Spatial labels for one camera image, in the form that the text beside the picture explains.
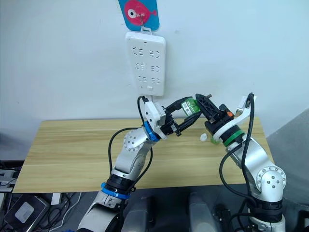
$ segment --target white wall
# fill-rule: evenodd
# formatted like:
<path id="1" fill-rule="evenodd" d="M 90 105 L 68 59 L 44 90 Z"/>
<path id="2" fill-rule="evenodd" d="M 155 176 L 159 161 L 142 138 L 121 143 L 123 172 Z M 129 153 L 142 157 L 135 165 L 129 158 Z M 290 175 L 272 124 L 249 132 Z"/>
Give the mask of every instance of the white wall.
<path id="1" fill-rule="evenodd" d="M 266 135 L 309 107 L 307 0 L 158 0 L 163 104 L 257 96 Z M 117 0 L 1 0 L 1 158 L 20 159 L 42 120 L 138 117 Z"/>

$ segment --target green ring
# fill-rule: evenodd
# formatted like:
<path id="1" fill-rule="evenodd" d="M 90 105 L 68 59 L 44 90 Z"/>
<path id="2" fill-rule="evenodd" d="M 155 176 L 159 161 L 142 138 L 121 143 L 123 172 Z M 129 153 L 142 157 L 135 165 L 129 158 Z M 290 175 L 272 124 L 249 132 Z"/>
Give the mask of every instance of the green ring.
<path id="1" fill-rule="evenodd" d="M 236 131 L 234 134 L 232 134 L 224 143 L 224 146 L 228 146 L 236 137 L 240 136 L 241 134 L 244 134 L 242 130 Z"/>

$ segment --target white bottle cap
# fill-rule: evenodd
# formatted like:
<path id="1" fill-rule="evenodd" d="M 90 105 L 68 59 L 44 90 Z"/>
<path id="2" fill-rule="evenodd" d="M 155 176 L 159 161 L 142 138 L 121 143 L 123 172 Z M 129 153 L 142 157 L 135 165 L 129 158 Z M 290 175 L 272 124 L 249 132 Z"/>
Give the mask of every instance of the white bottle cap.
<path id="1" fill-rule="evenodd" d="M 199 138 L 202 142 L 207 140 L 207 134 L 201 134 L 201 137 Z"/>

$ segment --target blue ring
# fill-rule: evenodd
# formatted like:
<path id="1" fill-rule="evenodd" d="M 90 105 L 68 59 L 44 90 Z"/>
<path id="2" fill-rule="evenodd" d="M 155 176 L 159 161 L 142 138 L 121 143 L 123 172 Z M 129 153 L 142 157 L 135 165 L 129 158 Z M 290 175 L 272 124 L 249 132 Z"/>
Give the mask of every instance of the blue ring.
<path id="1" fill-rule="evenodd" d="M 101 184 L 101 188 L 102 188 L 102 192 L 110 195 L 110 196 L 113 196 L 113 197 L 116 197 L 116 198 L 119 198 L 119 199 L 122 199 L 122 200 L 126 200 L 126 199 L 129 199 L 130 198 L 130 195 L 124 195 L 124 194 L 120 194 L 120 193 L 116 193 L 116 192 L 113 192 L 113 191 L 110 191 L 108 189 L 106 189 L 104 186 L 106 185 L 105 182 L 103 182 Z"/>
<path id="2" fill-rule="evenodd" d="M 157 138 L 157 136 L 154 134 L 153 130 L 151 129 L 149 122 L 145 121 L 144 122 L 144 127 L 147 131 L 147 133 L 149 134 L 150 140 L 154 141 L 154 142 L 158 142 L 160 139 Z"/>

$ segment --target electrical outlet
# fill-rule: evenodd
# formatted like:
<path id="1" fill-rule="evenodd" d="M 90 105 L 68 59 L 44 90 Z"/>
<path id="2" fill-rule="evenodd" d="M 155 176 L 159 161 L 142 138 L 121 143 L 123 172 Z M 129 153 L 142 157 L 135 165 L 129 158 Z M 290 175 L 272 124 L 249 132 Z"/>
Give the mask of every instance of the electrical outlet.
<path id="1" fill-rule="evenodd" d="M 126 34 L 126 44 L 139 94 L 163 96 L 165 39 L 161 36 L 129 31 Z"/>

